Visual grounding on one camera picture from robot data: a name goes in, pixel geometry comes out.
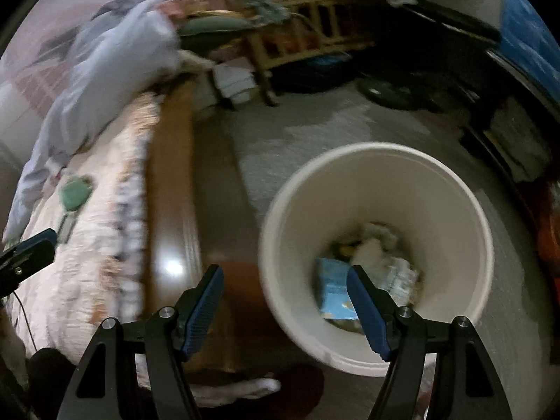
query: gray floor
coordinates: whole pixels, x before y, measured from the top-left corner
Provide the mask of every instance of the gray floor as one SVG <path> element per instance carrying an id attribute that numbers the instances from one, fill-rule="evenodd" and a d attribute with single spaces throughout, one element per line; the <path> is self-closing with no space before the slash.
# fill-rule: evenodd
<path id="1" fill-rule="evenodd" d="M 251 102 L 237 112 L 228 112 L 200 126 L 205 125 L 206 137 L 211 140 L 212 125 L 217 130 L 222 120 L 233 145 L 228 141 L 229 148 L 221 149 L 229 151 L 232 147 L 233 159 L 238 163 L 232 166 L 235 161 L 230 157 L 223 165 L 216 165 L 216 169 L 224 169 L 223 176 L 217 175 L 218 183 L 223 178 L 222 185 L 213 185 L 223 190 L 224 200 L 218 208 L 231 209 L 227 205 L 231 191 L 236 191 L 233 195 L 237 196 L 246 191 L 258 223 L 278 189 L 300 166 L 326 150 L 349 143 L 391 141 L 420 149 L 442 161 L 477 196 L 490 222 L 495 244 L 495 277 L 478 332 L 502 379 L 513 417 L 538 418 L 560 386 L 560 367 L 548 364 L 551 299 L 530 235 L 508 195 L 495 175 L 458 143 L 458 125 L 465 120 L 465 113 L 392 111 L 364 99 L 353 84 L 321 94 L 287 94 L 281 102 L 278 108 Z M 247 219 L 251 207 L 243 205 L 240 216 Z M 235 218 L 229 213 L 228 219 Z M 248 257 L 256 250 L 255 221 L 252 222 L 249 231 L 242 225 L 245 230 L 238 234 L 245 236 L 236 243 L 238 251 L 244 251 L 240 246 L 247 248 Z M 231 239 L 236 231 L 229 229 L 229 237 L 224 232 L 221 237 L 214 235 L 208 239 Z M 331 369 L 325 373 L 325 395 L 310 418 L 367 418 L 382 380 Z"/>

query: green object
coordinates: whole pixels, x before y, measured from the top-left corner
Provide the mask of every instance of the green object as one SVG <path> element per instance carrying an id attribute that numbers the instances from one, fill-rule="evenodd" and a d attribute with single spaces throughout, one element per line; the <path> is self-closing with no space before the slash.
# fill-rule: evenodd
<path id="1" fill-rule="evenodd" d="M 177 30 L 181 49 L 206 56 L 231 40 L 253 29 L 247 19 L 209 15 L 190 19 Z"/>
<path id="2" fill-rule="evenodd" d="M 76 211 L 84 205 L 91 196 L 93 186 L 91 181 L 84 177 L 72 177 L 60 189 L 62 206 L 66 211 Z"/>

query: bolt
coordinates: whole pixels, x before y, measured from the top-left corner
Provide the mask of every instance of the bolt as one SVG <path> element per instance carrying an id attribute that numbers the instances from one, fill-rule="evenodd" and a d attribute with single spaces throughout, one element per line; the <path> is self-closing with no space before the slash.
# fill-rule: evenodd
<path id="1" fill-rule="evenodd" d="M 160 310 L 160 317 L 164 319 L 169 319 L 169 317 L 172 317 L 173 314 L 175 314 L 175 308 L 172 306 L 166 306 Z"/>
<path id="2" fill-rule="evenodd" d="M 112 317 L 105 319 L 102 323 L 102 327 L 105 330 L 110 330 L 112 329 L 115 325 L 117 324 L 117 321 L 115 319 L 113 319 Z"/>
<path id="3" fill-rule="evenodd" d="M 408 306 L 401 306 L 397 312 L 399 313 L 399 316 L 401 317 L 410 317 L 412 316 L 412 309 L 410 309 Z"/>
<path id="4" fill-rule="evenodd" d="M 460 327 L 467 328 L 469 326 L 470 321 L 465 316 L 458 316 L 457 323 Z"/>

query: wire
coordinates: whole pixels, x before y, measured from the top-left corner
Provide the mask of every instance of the wire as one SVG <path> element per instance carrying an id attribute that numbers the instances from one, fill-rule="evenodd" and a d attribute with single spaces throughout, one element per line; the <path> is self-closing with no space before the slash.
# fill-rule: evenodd
<path id="1" fill-rule="evenodd" d="M 27 314 L 25 314 L 25 308 L 23 307 L 23 303 L 21 302 L 20 297 L 18 297 L 17 293 L 14 292 L 13 294 L 16 296 L 18 302 L 20 303 L 21 310 L 23 311 L 23 318 L 25 319 L 25 323 L 27 324 L 27 331 L 29 331 L 29 336 L 31 336 L 32 338 L 31 341 L 33 343 L 33 347 L 35 348 L 35 352 L 37 352 L 37 346 L 35 345 L 35 340 L 33 339 L 33 333 L 31 332 L 32 328 L 29 327 L 29 320 L 27 320 Z"/>

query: floor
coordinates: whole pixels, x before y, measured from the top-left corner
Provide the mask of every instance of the floor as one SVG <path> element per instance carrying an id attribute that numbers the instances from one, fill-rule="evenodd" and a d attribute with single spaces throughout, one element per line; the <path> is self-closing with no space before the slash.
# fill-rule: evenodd
<path id="1" fill-rule="evenodd" d="M 326 150 L 382 140 L 427 152 L 469 185 L 489 220 L 495 277 L 477 329 L 502 379 L 513 417 L 539 418 L 560 385 L 560 367 L 548 363 L 551 299 L 530 235 L 507 193 L 458 143 L 458 127 L 465 117 L 461 111 L 436 115 L 385 109 L 364 99 L 350 83 L 321 94 L 286 94 L 277 108 L 254 101 L 198 122 L 194 164 L 203 257 L 234 259 L 251 266 L 248 272 L 254 278 L 259 223 L 270 202 L 290 175 Z M 309 360 L 285 342 L 252 350 L 248 359 L 263 368 Z M 309 418 L 367 418 L 383 380 L 324 371 L 325 394 Z"/>

